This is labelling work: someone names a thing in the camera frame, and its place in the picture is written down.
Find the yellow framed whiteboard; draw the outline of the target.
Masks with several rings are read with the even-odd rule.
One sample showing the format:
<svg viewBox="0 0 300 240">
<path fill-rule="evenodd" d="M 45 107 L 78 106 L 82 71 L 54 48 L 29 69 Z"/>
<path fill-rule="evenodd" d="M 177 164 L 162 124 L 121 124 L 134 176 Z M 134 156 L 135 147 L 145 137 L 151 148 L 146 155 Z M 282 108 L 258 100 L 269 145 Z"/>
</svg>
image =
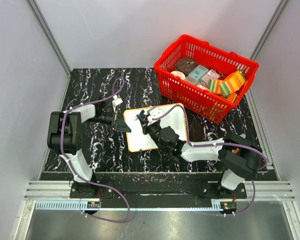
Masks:
<svg viewBox="0 0 300 240">
<path fill-rule="evenodd" d="M 158 144 L 155 144 L 148 134 L 143 134 L 141 123 L 136 118 L 136 115 L 141 110 L 147 112 L 153 107 L 159 107 L 163 112 L 163 115 L 156 119 L 157 121 L 160 120 L 162 128 Z M 181 154 L 182 148 L 187 143 L 187 120 L 184 113 L 184 106 L 181 103 L 128 109 L 124 111 L 123 118 L 131 129 L 131 132 L 126 134 L 128 150 L 130 152 L 161 149 L 177 156 Z"/>
</svg>

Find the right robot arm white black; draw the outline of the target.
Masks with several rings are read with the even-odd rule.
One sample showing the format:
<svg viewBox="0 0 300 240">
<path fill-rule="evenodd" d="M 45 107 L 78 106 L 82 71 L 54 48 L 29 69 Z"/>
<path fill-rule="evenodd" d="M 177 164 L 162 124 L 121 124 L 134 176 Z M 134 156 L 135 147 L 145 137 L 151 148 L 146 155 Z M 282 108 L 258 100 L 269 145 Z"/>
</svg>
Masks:
<svg viewBox="0 0 300 240">
<path fill-rule="evenodd" d="M 155 145 L 177 163 L 220 161 L 225 166 L 218 183 L 207 187 L 204 198 L 230 199 L 244 181 L 254 181 L 262 160 L 266 160 L 260 147 L 234 133 L 213 141 L 193 142 L 181 140 L 172 127 L 162 127 L 160 117 L 143 110 L 136 115 L 142 133 L 150 136 Z"/>
</svg>

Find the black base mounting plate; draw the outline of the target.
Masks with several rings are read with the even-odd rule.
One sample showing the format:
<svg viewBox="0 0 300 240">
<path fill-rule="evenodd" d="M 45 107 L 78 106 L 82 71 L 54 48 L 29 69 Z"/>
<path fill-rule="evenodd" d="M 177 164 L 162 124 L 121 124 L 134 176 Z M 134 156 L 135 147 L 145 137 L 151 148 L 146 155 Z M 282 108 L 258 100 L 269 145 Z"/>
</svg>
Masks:
<svg viewBox="0 0 300 240">
<path fill-rule="evenodd" d="M 189 195 L 204 199 L 247 198 L 243 183 L 234 190 L 222 188 L 222 175 L 220 172 L 99 172 L 92 175 L 92 181 L 113 187 L 127 197 Z"/>
</svg>

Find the aluminium frame rail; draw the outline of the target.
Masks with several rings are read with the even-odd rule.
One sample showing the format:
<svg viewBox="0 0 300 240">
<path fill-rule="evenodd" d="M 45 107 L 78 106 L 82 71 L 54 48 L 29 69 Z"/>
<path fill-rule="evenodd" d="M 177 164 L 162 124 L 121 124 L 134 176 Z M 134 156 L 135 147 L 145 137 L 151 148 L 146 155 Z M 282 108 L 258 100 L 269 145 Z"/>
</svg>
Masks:
<svg viewBox="0 0 300 240">
<path fill-rule="evenodd" d="M 222 211 L 224 203 L 293 202 L 295 196 L 287 181 L 245 182 L 247 198 L 206 199 L 190 195 L 125 196 L 102 187 L 96 193 L 77 192 L 68 181 L 31 181 L 24 199 L 36 202 L 38 209 L 126 211 Z"/>
</svg>

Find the red plastic shopping basket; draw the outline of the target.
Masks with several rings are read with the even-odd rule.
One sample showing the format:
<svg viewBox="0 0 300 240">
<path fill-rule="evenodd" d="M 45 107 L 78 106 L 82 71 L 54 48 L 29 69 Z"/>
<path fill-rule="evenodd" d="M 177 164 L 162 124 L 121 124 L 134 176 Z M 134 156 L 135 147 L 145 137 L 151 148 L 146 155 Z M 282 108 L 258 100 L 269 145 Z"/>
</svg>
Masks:
<svg viewBox="0 0 300 240">
<path fill-rule="evenodd" d="M 214 123 L 237 107 L 258 68 L 253 60 L 186 34 L 154 64 L 163 96 Z"/>
</svg>

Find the teal small carton box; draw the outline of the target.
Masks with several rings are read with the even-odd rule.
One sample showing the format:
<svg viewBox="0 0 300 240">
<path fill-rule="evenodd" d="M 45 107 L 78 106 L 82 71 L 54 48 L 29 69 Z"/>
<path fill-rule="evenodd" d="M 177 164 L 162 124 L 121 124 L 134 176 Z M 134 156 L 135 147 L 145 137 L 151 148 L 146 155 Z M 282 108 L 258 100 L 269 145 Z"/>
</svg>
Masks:
<svg viewBox="0 0 300 240">
<path fill-rule="evenodd" d="M 188 75 L 196 80 L 200 80 L 208 71 L 209 69 L 207 67 L 199 64 Z"/>
</svg>

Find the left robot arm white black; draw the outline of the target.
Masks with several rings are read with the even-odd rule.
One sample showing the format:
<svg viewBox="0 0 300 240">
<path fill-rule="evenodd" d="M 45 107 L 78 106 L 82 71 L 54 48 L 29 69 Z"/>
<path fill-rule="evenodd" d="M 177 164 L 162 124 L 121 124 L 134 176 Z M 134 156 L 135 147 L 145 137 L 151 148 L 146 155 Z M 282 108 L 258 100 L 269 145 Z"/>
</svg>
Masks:
<svg viewBox="0 0 300 240">
<path fill-rule="evenodd" d="M 50 115 L 47 146 L 66 162 L 73 174 L 73 180 L 82 183 L 80 190 L 88 198 L 96 196 L 99 189 L 95 183 L 93 170 L 82 151 L 84 123 L 106 124 L 117 132 L 132 132 L 119 113 L 118 106 L 123 100 L 114 95 L 111 98 L 111 110 L 108 111 L 105 108 L 108 99 L 107 97 L 81 103 L 68 111 L 54 111 Z"/>
</svg>

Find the orange sponge pack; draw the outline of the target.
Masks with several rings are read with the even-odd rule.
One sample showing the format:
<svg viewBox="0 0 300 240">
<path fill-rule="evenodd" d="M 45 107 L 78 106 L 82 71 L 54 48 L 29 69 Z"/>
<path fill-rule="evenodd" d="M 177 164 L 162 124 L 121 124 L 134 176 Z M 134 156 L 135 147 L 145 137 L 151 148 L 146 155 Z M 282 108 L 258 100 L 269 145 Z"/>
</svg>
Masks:
<svg viewBox="0 0 300 240">
<path fill-rule="evenodd" d="M 244 73 L 241 70 L 237 70 L 230 75 L 228 75 L 222 84 L 225 88 L 227 88 L 229 91 L 235 92 L 239 90 L 244 83 L 246 82 L 246 78 Z"/>
</svg>

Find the yellow green sponge pack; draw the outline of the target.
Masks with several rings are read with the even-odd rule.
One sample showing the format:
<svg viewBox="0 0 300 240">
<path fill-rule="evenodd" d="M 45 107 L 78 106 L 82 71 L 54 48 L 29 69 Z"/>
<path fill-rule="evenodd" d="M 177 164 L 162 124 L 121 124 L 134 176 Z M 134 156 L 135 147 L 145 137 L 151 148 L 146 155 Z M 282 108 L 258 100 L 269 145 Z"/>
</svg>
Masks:
<svg viewBox="0 0 300 240">
<path fill-rule="evenodd" d="M 222 89 L 221 89 L 222 82 L 223 82 L 223 80 L 221 80 L 221 79 L 210 79 L 208 81 L 207 88 L 213 94 L 227 97 L 230 95 L 230 93 L 225 93 L 222 91 Z"/>
</svg>

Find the pink white carton box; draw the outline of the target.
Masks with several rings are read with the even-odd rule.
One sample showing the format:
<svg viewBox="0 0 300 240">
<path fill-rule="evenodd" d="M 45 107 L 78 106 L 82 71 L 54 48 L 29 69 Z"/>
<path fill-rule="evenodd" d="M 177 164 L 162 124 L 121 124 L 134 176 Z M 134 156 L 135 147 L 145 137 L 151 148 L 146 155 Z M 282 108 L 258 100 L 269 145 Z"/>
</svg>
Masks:
<svg viewBox="0 0 300 240">
<path fill-rule="evenodd" d="M 216 79 L 219 79 L 220 77 L 221 76 L 216 71 L 214 71 L 213 69 L 210 69 L 204 76 L 201 77 L 199 82 L 202 85 L 207 86 L 209 84 L 210 80 L 216 80 Z"/>
</svg>

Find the brown chocolate muffin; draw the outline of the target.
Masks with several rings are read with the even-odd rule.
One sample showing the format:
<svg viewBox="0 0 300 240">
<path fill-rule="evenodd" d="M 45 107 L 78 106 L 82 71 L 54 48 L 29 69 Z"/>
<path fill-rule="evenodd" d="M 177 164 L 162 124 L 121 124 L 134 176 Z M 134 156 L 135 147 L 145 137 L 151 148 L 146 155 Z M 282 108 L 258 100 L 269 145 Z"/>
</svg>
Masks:
<svg viewBox="0 0 300 240">
<path fill-rule="evenodd" d="M 197 61 L 184 57 L 178 60 L 175 64 L 175 69 L 179 72 L 188 75 L 191 71 L 193 71 L 197 66 Z"/>
</svg>

